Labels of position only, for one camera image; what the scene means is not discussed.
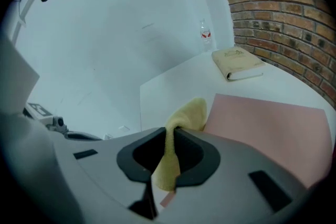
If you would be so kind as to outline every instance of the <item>towel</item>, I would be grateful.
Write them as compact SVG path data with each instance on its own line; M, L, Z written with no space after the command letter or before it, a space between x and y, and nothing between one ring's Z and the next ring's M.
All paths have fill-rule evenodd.
M164 155L153 173L158 188L174 191L177 176L180 175L179 159L174 149L174 129L176 127L202 131L206 121L206 102L203 98L194 98L178 109L166 123Z

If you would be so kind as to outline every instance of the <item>black opening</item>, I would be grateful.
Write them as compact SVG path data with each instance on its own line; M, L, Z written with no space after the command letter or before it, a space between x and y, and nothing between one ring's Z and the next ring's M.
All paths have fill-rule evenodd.
M292 199L264 171L256 171L248 176L274 212L280 211L292 202Z
M165 128L160 128L117 154L118 166L128 179L144 183L151 180L164 154L165 134ZM181 129L174 131L174 144L181 170L176 187L200 185L217 170L221 157L213 145Z
M75 159L82 159L82 158L92 156L94 154L98 154L98 152L95 150L88 150L88 151L74 153L74 156L75 156Z
M67 135L65 135L65 138L73 139L73 140L90 140L90 141L100 140L98 138L96 139L96 138L85 136L85 135L82 135L82 134L67 134Z

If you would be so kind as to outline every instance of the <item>pink paper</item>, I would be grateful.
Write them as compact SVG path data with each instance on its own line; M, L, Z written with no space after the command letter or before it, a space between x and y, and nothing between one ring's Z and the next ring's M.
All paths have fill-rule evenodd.
M256 148L306 187L324 178L331 165L322 109L217 94L204 132Z

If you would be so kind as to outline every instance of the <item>water bottle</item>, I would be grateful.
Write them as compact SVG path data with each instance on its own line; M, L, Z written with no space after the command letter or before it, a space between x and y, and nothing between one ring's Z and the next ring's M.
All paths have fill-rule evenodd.
M201 20L201 38L204 46L204 51L212 50L212 38L210 28L205 22L205 19Z

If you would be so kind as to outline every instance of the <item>beige book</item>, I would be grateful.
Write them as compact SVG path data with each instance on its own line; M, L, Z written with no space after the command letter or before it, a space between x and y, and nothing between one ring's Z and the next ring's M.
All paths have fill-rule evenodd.
M239 47L214 51L212 59L228 81L257 77L264 73L265 63Z

